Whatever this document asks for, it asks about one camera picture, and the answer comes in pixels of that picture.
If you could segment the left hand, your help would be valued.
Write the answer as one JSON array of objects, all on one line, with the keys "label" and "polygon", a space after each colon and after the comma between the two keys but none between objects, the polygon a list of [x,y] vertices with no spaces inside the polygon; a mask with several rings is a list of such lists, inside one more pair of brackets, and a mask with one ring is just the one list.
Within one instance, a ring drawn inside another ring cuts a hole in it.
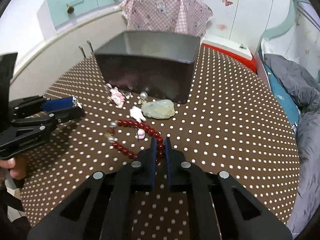
[{"label": "left hand", "polygon": [[11,178],[21,180],[27,175],[27,163],[23,155],[17,155],[9,160],[1,160],[1,183],[6,180],[5,171],[9,171]]}]

